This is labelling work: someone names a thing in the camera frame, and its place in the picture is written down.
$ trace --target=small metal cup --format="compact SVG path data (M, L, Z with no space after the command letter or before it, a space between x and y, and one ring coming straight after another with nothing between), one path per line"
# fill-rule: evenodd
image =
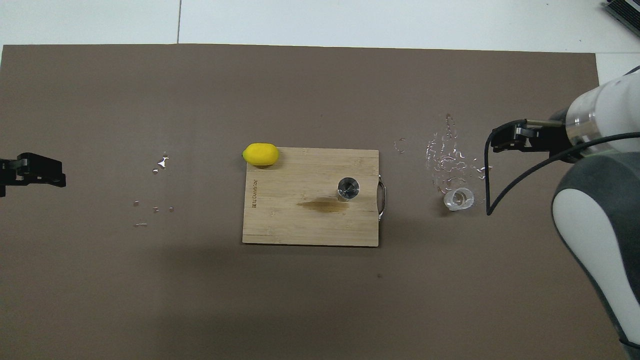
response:
M338 183L338 200L349 201L358 195L360 185L356 179L345 177Z

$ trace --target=cutting board handle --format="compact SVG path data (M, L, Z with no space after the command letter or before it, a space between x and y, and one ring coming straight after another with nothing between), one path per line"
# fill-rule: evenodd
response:
M378 221L382 219L382 214L385 213L387 208L387 187L382 182L382 175L378 174L378 187L382 188L382 209L378 206Z

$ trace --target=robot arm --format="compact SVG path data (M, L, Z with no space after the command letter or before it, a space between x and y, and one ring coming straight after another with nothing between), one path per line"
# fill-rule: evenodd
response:
M23 152L17 160L0 159L0 197L6 195L8 185L49 184L64 188L67 176L62 172L62 162L45 156Z
M590 156L560 182L552 212L620 341L640 359L640 153Z
M578 97L549 120L517 120L494 129L494 152L546 151L575 163L554 195L556 229L595 287L630 359L640 359L640 72L636 68Z

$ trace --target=lemon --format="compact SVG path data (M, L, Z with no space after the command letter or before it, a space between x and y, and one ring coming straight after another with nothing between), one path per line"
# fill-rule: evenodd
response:
M251 165L261 167L273 165L278 161L280 153L272 143L256 142L246 147L242 157Z

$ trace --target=cutting board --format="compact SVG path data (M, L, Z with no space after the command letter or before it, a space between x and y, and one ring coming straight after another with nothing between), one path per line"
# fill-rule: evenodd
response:
M247 164L243 243L378 246L377 150L279 147L268 167ZM337 198L344 177L358 181Z

